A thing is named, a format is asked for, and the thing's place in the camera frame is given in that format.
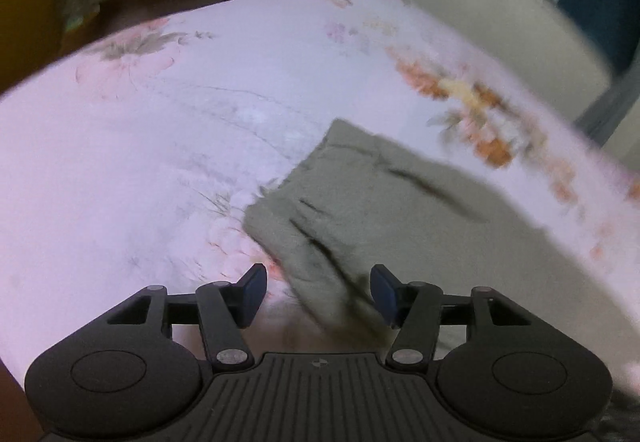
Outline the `pink floral bed sheet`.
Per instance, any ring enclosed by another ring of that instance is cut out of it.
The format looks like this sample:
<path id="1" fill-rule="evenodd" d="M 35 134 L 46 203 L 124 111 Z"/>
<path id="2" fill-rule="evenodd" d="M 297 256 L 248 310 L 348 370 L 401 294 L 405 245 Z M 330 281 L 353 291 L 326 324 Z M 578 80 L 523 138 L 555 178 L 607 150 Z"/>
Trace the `pink floral bed sheet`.
<path id="1" fill-rule="evenodd" d="M 628 320 L 602 350 L 639 389 L 639 179 L 499 61 L 403 0 L 235 0 L 108 36 L 1 101 L 1 358 L 44 350 L 140 288 L 255 263 L 255 352 L 385 350 L 324 329 L 243 229 L 344 119 L 457 169 L 548 233 Z"/>

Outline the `grey curtain right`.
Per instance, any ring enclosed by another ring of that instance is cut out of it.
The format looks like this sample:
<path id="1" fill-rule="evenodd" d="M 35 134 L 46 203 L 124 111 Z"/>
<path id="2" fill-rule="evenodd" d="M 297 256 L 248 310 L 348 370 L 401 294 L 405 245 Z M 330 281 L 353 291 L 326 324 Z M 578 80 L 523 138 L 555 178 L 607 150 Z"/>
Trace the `grey curtain right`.
<path id="1" fill-rule="evenodd" d="M 576 121 L 575 127 L 593 143 L 603 147 L 639 98 L 639 72 L 625 76 L 597 98 Z"/>

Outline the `grey pants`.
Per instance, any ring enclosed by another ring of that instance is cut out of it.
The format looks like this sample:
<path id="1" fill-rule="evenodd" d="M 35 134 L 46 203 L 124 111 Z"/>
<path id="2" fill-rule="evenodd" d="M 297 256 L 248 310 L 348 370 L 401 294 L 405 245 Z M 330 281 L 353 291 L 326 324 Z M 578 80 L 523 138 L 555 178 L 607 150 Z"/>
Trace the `grey pants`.
<path id="1" fill-rule="evenodd" d="M 625 315 L 548 233 L 461 171 L 334 121 L 305 161 L 247 208 L 245 231 L 327 331 L 381 344 L 371 269 L 444 291 L 497 289 L 592 350 Z"/>

